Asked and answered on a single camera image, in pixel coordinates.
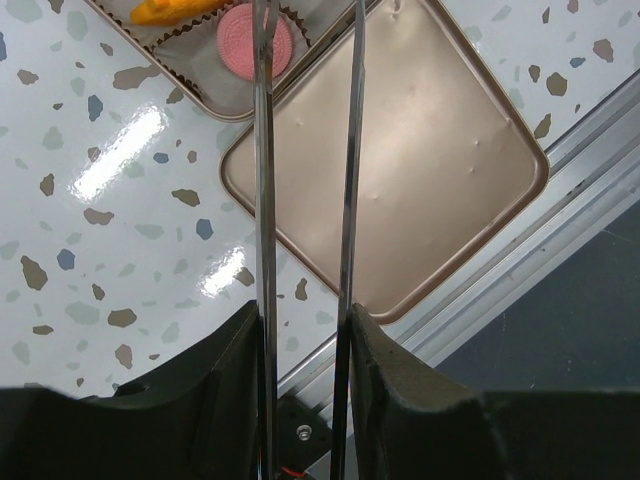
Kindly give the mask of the silver metal tongs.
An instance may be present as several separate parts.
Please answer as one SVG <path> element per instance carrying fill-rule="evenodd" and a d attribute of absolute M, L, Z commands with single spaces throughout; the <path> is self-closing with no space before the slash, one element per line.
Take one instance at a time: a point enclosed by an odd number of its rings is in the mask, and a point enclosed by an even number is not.
<path fill-rule="evenodd" d="M 351 27 L 331 42 L 275 105 L 272 66 L 278 3 L 251 4 L 256 286 L 261 321 L 259 476 L 277 477 L 276 245 L 282 243 L 339 297 L 330 476 L 340 479 L 348 420 L 366 4 L 355 3 Z"/>

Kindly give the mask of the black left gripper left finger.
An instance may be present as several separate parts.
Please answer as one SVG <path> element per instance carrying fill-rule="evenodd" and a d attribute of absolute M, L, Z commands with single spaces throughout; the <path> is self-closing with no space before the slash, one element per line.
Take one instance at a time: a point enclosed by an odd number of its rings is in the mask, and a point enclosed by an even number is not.
<path fill-rule="evenodd" d="M 257 305 L 110 397 L 1 391 L 4 479 L 253 479 Z"/>

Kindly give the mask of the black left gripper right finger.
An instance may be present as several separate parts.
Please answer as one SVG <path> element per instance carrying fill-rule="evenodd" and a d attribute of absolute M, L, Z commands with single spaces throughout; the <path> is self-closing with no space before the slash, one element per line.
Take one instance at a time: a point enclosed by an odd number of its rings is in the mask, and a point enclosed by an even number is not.
<path fill-rule="evenodd" d="M 350 312 L 362 479 L 636 479 L 636 391 L 474 391 Z"/>

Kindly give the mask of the orange fish cookie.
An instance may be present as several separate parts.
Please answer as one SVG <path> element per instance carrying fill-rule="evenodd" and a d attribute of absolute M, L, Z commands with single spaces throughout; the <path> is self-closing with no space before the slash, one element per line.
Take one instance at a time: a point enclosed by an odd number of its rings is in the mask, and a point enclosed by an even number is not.
<path fill-rule="evenodd" d="M 131 11 L 130 20 L 141 26 L 173 26 L 215 12 L 225 4 L 222 0 L 145 0 Z"/>

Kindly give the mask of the gold tin lid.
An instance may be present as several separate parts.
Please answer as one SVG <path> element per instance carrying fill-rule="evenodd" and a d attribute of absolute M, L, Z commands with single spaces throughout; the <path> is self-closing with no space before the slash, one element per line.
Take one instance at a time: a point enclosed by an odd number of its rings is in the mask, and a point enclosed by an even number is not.
<path fill-rule="evenodd" d="M 549 163 L 438 1 L 366 17 L 354 300 L 389 324 L 544 189 Z"/>

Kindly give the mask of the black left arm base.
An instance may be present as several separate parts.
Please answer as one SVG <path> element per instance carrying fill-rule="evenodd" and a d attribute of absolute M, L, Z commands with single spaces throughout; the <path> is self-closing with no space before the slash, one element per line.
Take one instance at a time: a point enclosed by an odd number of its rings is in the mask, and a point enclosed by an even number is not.
<path fill-rule="evenodd" d="M 277 401 L 277 479 L 312 479 L 309 468 L 331 450 L 331 429 L 293 395 Z"/>

